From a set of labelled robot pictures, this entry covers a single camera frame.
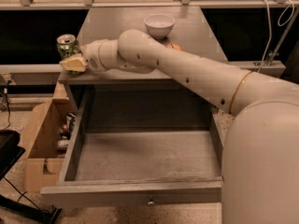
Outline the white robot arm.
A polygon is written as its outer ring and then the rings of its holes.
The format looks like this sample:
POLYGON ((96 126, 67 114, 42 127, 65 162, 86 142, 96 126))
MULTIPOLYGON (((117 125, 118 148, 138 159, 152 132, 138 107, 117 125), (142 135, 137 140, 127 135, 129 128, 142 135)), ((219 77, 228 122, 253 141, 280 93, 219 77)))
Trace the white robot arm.
POLYGON ((234 116, 222 152, 223 224, 299 224, 299 88, 296 84, 168 48, 138 31, 98 40, 60 62, 157 69, 234 116))

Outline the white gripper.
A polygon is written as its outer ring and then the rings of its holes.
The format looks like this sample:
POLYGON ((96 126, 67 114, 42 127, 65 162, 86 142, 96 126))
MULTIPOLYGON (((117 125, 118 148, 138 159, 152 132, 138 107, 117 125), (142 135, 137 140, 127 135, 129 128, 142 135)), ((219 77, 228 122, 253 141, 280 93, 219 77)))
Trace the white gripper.
POLYGON ((100 48, 107 42, 104 40, 95 40, 92 43, 82 46, 81 53, 60 61, 60 66, 66 71, 85 72, 88 67, 94 72, 104 72, 107 69, 103 66, 100 59, 100 48))

